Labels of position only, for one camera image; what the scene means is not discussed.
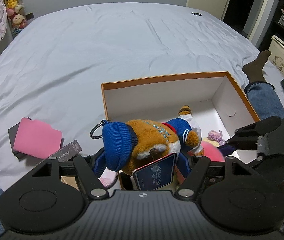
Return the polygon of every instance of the metal key ring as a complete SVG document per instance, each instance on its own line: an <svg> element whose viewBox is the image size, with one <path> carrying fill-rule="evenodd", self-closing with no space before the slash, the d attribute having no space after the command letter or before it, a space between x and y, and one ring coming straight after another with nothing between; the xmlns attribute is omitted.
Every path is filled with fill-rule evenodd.
<svg viewBox="0 0 284 240"><path fill-rule="evenodd" d="M102 122L98 123L96 126L93 127L93 129L90 132L90 137L92 139L100 139L102 138L102 135L94 136L93 133L101 126L106 125L107 123L111 123L111 120L102 120Z"/></svg>

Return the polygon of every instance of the orange box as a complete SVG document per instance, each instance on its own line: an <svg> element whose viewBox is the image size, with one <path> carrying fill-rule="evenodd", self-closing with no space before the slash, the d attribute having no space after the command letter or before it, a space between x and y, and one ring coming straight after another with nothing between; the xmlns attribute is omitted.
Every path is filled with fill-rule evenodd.
<svg viewBox="0 0 284 240"><path fill-rule="evenodd" d="M127 122L149 119L167 122L178 116L183 105L190 106L202 137L221 130L223 139L259 118L229 72L186 73L103 83L106 119ZM233 154L244 163L256 158L256 151Z"/></svg>

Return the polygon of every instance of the pink folder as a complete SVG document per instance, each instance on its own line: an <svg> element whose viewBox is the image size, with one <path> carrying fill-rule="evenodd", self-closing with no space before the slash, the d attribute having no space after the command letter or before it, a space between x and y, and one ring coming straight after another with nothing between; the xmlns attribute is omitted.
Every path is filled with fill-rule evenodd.
<svg viewBox="0 0 284 240"><path fill-rule="evenodd" d="M46 159L60 149L62 132L51 125L22 118L13 149L37 158Z"/></svg>

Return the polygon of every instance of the blue knit hat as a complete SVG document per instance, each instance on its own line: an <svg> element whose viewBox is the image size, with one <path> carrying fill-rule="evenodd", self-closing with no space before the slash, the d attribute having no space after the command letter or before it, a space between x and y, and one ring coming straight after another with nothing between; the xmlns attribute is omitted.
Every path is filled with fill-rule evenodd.
<svg viewBox="0 0 284 240"><path fill-rule="evenodd" d="M137 135L131 126L123 122L111 122L103 126L102 138L106 167L111 171L119 171L138 144Z"/></svg>

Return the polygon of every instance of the metal screw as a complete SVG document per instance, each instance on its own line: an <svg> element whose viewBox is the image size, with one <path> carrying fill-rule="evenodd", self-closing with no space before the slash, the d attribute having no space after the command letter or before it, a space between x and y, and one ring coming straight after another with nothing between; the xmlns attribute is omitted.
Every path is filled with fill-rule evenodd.
<svg viewBox="0 0 284 240"><path fill-rule="evenodd" d="M190 196L193 196L194 191L188 188L184 188L184 189L180 189L178 193L182 197L190 197Z"/></svg>
<svg viewBox="0 0 284 240"><path fill-rule="evenodd" d="M106 194L106 190L102 189L102 188L95 188L93 190L91 190L91 195L94 197L102 197Z"/></svg>

